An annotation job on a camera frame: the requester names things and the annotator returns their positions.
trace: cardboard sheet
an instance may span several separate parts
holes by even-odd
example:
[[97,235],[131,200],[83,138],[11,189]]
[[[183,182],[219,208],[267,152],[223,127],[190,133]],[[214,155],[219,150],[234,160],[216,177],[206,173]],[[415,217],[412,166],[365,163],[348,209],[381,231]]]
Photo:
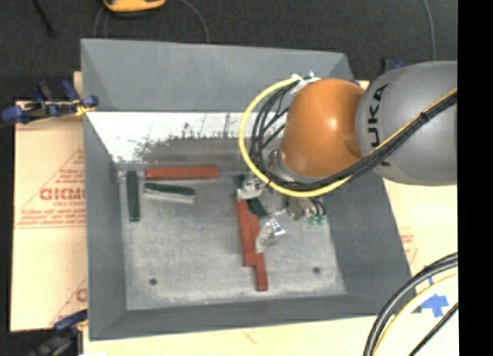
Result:
[[49,328],[87,305],[82,117],[15,130],[12,331]]

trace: yellow cable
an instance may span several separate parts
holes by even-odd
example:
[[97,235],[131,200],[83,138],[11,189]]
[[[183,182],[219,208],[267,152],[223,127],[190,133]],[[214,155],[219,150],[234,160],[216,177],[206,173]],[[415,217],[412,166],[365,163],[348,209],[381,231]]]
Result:
[[[248,152],[247,152],[247,147],[245,144],[245,126],[247,125],[248,118],[250,117],[250,114],[252,111],[255,109],[255,107],[259,104],[259,102],[267,97],[269,94],[272,92],[275,92],[278,89],[283,88],[284,86],[288,86],[289,84],[299,81],[299,78],[290,78],[290,79],[285,79],[284,81],[278,82],[264,91],[260,92],[255,99],[248,105],[246,108],[245,112],[243,113],[243,117],[240,122],[240,131],[238,133],[238,142],[240,144],[240,152],[241,156],[243,157],[243,160],[245,160],[245,163],[248,165],[250,170],[264,183],[268,184],[270,187],[272,187],[274,190],[276,190],[279,193],[285,194],[287,196],[291,197],[316,197],[316,196],[321,196],[322,194],[326,194],[331,192],[332,190],[337,189],[339,186],[345,184],[348,180],[352,178],[352,176],[347,176],[346,178],[339,180],[337,182],[331,183],[330,185],[323,186],[318,189],[314,190],[290,190],[285,187],[282,187],[281,185],[278,185],[277,183],[273,182],[268,176],[266,176],[264,173],[262,173],[257,166],[255,166],[255,163],[252,161],[250,158]],[[452,89],[450,92],[448,92],[445,96],[441,97],[439,100],[436,102],[430,104],[426,109],[423,110],[427,111],[430,109],[432,106],[436,105],[439,103],[441,100],[444,100],[451,96],[452,94],[455,94],[457,91],[457,88]],[[400,133],[403,129],[405,129],[411,122],[415,121],[417,118],[419,118],[421,114],[416,115],[412,120],[407,122],[405,125],[403,125],[399,130],[397,130],[395,133],[390,135],[388,138],[383,141],[379,147],[375,148],[371,154],[375,151],[378,151],[385,143],[387,143],[390,139],[394,138],[398,133]]]
[[402,307],[402,309],[394,316],[387,327],[382,331],[380,338],[378,339],[377,345],[375,346],[373,356],[377,356],[378,351],[381,349],[382,343],[385,341],[385,338],[388,338],[390,332],[395,330],[397,327],[397,323],[402,321],[402,318],[406,315],[409,315],[412,311],[422,305],[428,298],[431,297],[433,293],[436,293],[439,289],[450,284],[451,280],[458,276],[457,272],[450,274],[446,277],[441,278],[434,284],[429,287],[423,289],[421,292],[416,294],[413,298],[411,298],[406,305]]

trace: clamp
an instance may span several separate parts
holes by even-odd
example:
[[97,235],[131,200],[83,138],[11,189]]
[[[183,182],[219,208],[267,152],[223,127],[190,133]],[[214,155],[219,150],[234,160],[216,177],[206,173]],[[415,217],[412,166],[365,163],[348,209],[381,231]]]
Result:
[[74,342],[79,339],[82,333],[78,325],[88,318],[87,310],[75,312],[68,317],[56,322],[53,326],[55,335],[35,350],[28,352],[25,356],[59,356],[62,355]]
[[61,83],[66,100],[56,102],[46,81],[41,81],[35,88],[35,99],[22,106],[9,106],[2,111],[2,118],[6,123],[29,123],[33,120],[59,117],[73,113],[84,112],[99,104],[96,96],[80,97],[69,81]]

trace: gray tray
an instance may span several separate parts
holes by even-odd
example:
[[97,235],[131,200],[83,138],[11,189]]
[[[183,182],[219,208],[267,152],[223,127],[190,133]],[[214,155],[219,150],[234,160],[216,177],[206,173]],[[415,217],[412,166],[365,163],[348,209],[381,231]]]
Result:
[[[123,53],[132,56],[121,62]],[[85,123],[92,339],[374,314],[409,278],[374,173],[324,197],[322,226],[284,217],[287,237],[266,252],[268,291],[241,264],[240,111],[273,82],[313,70],[350,78],[336,53],[82,40],[84,92],[101,99]],[[142,193],[148,166],[211,164],[218,179],[179,183],[196,189],[193,204]],[[139,174],[138,222],[129,170]]]

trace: black carpet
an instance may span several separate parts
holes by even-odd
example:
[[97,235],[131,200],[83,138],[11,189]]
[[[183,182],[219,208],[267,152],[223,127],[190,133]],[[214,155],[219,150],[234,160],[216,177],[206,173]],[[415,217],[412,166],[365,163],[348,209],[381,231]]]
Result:
[[[185,1],[200,12],[212,43],[336,50],[347,54],[358,79],[377,76],[382,59],[412,64],[458,57],[458,0]],[[206,40],[200,17],[180,0],[169,0],[155,15],[135,20],[99,13],[99,0],[39,4],[58,33],[55,38],[48,36],[31,0],[0,3],[0,109],[14,98],[32,96],[42,79],[71,77],[80,68],[82,37]],[[0,144],[0,296],[5,306],[0,313],[0,355],[7,356],[23,354],[49,333],[8,333],[12,129],[0,129]]]

